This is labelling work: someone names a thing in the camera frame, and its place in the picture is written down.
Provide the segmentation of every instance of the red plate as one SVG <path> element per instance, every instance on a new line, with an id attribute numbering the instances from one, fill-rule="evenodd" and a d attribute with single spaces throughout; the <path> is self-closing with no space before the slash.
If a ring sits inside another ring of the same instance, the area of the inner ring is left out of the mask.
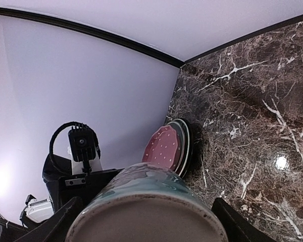
<path id="1" fill-rule="evenodd" d="M 175 170 L 180 158 L 179 137 L 170 125 L 162 126 L 151 137 L 143 155 L 143 162 Z"/>

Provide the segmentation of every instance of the marble countertop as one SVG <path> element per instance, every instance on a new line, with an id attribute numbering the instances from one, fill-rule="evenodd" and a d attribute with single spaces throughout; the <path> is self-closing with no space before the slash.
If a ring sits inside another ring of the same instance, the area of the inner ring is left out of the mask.
<path id="1" fill-rule="evenodd" d="M 303 241 L 303 22 L 185 65 L 168 120 L 198 127 L 185 179 L 276 241 Z"/>

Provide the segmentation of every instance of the black camera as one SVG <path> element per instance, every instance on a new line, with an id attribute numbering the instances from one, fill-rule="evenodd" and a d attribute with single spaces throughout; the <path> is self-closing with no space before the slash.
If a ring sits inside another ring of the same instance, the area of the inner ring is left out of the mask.
<path id="1" fill-rule="evenodd" d="M 76 162 L 88 162 L 96 157 L 95 133 L 89 127 L 74 127 L 69 133 L 72 156 Z"/>

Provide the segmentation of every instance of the black panel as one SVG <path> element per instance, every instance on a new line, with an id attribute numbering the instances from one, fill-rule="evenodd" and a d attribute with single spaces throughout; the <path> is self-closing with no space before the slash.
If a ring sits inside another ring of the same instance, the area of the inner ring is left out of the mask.
<path id="1" fill-rule="evenodd" d="M 5 9 L 5 8 L 0 8 L 0 15 L 31 20 L 44 24 L 50 24 L 57 27 L 87 34 L 138 51 L 140 53 L 146 54 L 150 57 L 163 61 L 177 68 L 180 68 L 185 64 L 183 61 L 180 61 L 179 59 L 176 59 L 168 54 L 165 54 L 159 50 L 148 47 L 144 44 L 140 44 L 133 40 L 118 36 L 116 34 L 109 33 L 104 30 L 96 29 L 79 23 L 74 23 L 72 21 L 63 20 L 42 14 L 30 13 L 21 10 Z"/>
<path id="2" fill-rule="evenodd" d="M 276 242 L 247 222 L 222 198 L 216 198 L 212 212 L 225 228 L 230 242 Z"/>
<path id="3" fill-rule="evenodd" d="M 279 29 L 279 28 L 282 28 L 282 27 L 285 27 L 285 26 L 288 26 L 288 25 L 291 25 L 291 24 L 296 24 L 296 23 L 301 22 L 301 21 L 303 21 L 303 15 L 300 15 L 300 16 L 292 18 L 292 19 L 285 20 L 283 22 L 274 24 L 272 26 L 268 26 L 268 27 L 266 27 L 264 29 L 255 31 L 255 32 L 250 33 L 248 35 L 245 35 L 243 37 L 240 37 L 240 38 L 237 38 L 235 40 L 232 40 L 232 41 L 230 41 L 228 43 L 222 44 L 222 45 L 220 45 L 220 46 L 218 46 L 216 48 L 210 49 L 210 50 L 208 50 L 208 51 L 206 51 L 206 52 L 204 52 L 202 54 L 199 54 L 199 55 L 197 55 L 197 56 L 195 56 L 195 57 L 193 57 L 191 59 L 188 59 L 187 61 L 185 61 L 185 63 L 187 64 L 187 63 L 195 61 L 195 60 L 197 60 L 197 59 L 199 59 L 201 57 L 204 57 L 204 56 L 206 56 L 208 54 L 214 53 L 214 52 L 216 52 L 216 51 L 218 51 L 220 49 L 227 48 L 227 47 L 229 47 L 231 45 L 234 45 L 236 43 L 242 42 L 244 40 L 256 37 L 256 36 L 261 35 L 261 34 L 265 34 L 267 32 L 270 32 L 270 31 L 273 31 L 273 30 L 276 30 L 276 29 Z"/>

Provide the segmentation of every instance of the white wall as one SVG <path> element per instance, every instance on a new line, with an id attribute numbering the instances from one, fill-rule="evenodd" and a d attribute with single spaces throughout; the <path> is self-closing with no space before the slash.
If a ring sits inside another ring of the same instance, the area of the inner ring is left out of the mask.
<path id="1" fill-rule="evenodd" d="M 303 14 L 303 0 L 0 0 L 105 29 L 183 61 Z"/>
<path id="2" fill-rule="evenodd" d="M 0 17 L 0 211 L 17 221 L 28 194 L 47 196 L 41 171 L 53 132 L 93 128 L 102 165 L 141 161 L 164 122 L 178 69 L 84 34 Z M 67 154 L 67 131 L 55 153 Z"/>

